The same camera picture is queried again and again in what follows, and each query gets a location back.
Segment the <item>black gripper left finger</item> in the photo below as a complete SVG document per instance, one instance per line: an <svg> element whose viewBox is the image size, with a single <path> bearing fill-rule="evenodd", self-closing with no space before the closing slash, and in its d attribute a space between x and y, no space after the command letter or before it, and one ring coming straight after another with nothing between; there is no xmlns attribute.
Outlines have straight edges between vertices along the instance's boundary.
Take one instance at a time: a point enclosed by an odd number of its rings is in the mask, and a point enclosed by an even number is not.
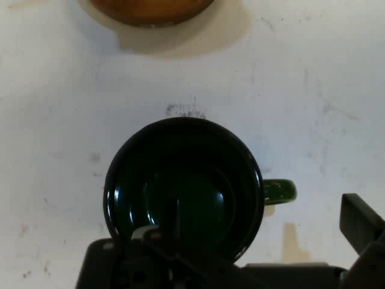
<svg viewBox="0 0 385 289"><path fill-rule="evenodd" d="M89 245L77 288L248 288L247 275L210 251L158 229L142 229L128 244Z"/></svg>

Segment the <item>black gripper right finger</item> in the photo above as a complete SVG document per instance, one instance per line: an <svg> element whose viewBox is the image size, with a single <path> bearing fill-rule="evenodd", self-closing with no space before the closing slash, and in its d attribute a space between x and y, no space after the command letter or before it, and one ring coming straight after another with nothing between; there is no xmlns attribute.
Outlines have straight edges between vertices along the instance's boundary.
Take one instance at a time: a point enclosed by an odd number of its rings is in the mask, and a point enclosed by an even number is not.
<svg viewBox="0 0 385 289"><path fill-rule="evenodd" d="M340 288L384 288L384 220L357 194L342 195L340 230L358 259Z"/></svg>

